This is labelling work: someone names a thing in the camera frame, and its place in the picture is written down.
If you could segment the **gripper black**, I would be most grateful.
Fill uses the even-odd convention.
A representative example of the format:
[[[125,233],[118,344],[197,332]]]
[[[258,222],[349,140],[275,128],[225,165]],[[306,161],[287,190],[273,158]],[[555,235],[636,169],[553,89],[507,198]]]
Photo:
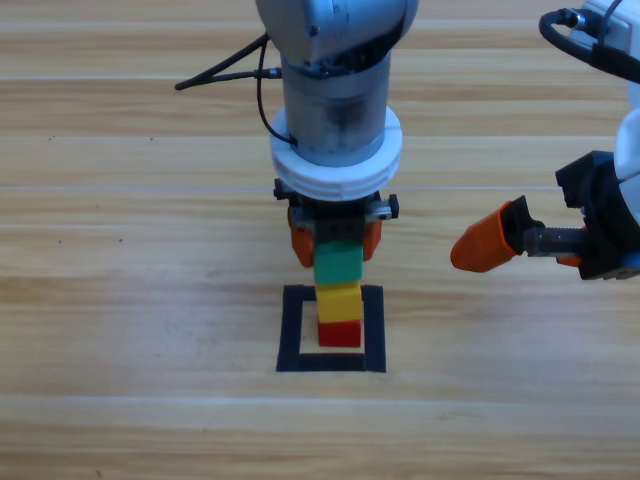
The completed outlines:
[[[524,252],[577,267],[583,280],[627,280],[639,275],[639,225],[627,207],[611,152],[592,151],[556,172],[567,207],[581,228],[544,227],[531,217],[525,196],[508,201],[469,226],[450,253],[454,268],[485,273]]]
[[[288,202],[292,249],[305,268],[314,264],[314,241],[362,243],[363,261],[369,261],[381,241],[382,223],[399,217],[396,194],[383,198],[375,191],[355,200],[319,200],[295,191],[280,178],[274,180],[273,194]]]

